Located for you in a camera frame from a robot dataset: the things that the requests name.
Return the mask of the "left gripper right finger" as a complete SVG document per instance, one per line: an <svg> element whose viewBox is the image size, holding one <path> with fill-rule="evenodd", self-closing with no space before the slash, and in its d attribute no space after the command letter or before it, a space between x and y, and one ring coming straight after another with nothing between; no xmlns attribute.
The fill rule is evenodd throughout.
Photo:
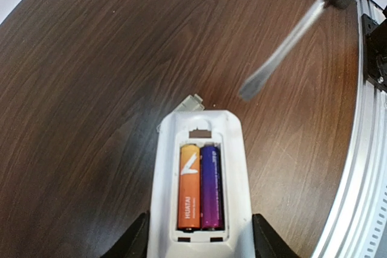
<svg viewBox="0 0 387 258"><path fill-rule="evenodd" d="M275 229L261 214L252 215L255 257L298 258Z"/></svg>

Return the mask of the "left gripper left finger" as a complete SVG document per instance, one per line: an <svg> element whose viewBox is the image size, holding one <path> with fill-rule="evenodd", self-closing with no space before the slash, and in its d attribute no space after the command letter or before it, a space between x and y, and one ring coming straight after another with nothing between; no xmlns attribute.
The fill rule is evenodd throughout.
<svg viewBox="0 0 387 258"><path fill-rule="evenodd" d="M148 250L150 212L141 213L101 258L145 258Z"/></svg>

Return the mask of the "white remote control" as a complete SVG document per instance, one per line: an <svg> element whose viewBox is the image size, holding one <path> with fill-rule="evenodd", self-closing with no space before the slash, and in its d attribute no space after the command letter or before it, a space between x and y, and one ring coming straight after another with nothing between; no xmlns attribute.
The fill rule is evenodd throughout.
<svg viewBox="0 0 387 258"><path fill-rule="evenodd" d="M240 120L231 112L173 112L161 122L148 257L254 257Z"/></svg>

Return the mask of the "grey battery cover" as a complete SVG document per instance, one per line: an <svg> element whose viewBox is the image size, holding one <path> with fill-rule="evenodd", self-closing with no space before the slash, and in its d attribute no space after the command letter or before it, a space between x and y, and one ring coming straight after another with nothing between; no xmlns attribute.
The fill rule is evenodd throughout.
<svg viewBox="0 0 387 258"><path fill-rule="evenodd" d="M188 95L165 116L157 126L157 133L167 132L167 130L174 132L176 130L176 115L181 112L201 112L204 110L203 99L198 94Z"/></svg>

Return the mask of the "yellow handled screwdriver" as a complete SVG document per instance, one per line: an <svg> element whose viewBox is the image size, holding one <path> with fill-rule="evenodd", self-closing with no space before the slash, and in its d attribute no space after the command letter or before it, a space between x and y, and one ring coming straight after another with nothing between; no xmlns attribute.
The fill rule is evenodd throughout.
<svg viewBox="0 0 387 258"><path fill-rule="evenodd" d="M275 52L245 80L239 90L239 96L243 100L248 101L258 94L279 64L299 42L308 29L319 19L327 7L333 6L336 9L344 10L349 6L351 1L352 0L316 0L299 20L294 29L289 32L280 46L277 47Z"/></svg>

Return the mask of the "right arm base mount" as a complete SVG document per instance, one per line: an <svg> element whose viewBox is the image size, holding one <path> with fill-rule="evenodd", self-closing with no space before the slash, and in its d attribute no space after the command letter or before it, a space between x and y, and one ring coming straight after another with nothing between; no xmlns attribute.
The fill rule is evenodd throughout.
<svg viewBox="0 0 387 258"><path fill-rule="evenodd" d="M386 8L370 1L361 24L364 79L386 92Z"/></svg>

